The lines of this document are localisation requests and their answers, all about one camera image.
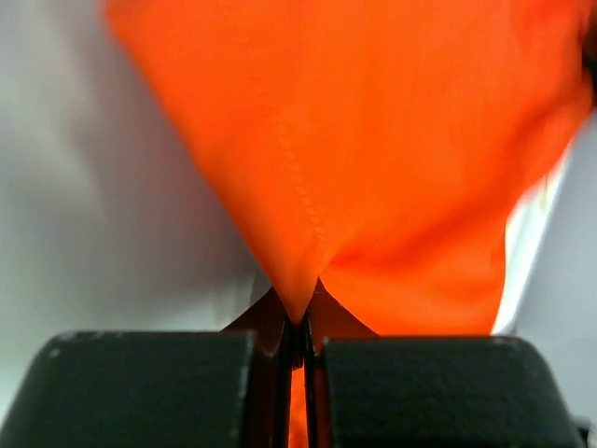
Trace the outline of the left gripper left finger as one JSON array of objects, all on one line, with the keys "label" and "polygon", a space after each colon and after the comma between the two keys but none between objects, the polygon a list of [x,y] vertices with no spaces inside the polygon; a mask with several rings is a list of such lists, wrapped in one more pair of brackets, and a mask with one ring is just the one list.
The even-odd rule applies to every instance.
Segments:
[{"label": "left gripper left finger", "polygon": [[274,291],[217,332],[74,331],[46,342],[10,447],[285,447],[293,330]]}]

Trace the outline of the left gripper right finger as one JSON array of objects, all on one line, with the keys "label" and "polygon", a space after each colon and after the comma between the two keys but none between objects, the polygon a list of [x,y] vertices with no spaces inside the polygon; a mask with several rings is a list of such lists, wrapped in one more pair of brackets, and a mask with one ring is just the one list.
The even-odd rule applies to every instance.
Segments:
[{"label": "left gripper right finger", "polygon": [[301,323],[312,447],[583,447],[546,360],[516,337],[382,337],[318,286]]}]

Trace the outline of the orange shorts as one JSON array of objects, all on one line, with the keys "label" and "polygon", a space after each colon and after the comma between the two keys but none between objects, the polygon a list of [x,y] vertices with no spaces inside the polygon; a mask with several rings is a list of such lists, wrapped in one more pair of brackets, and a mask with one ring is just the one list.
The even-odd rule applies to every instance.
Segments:
[{"label": "orange shorts", "polygon": [[592,1],[108,1],[294,322],[488,335],[507,221],[593,107]]}]

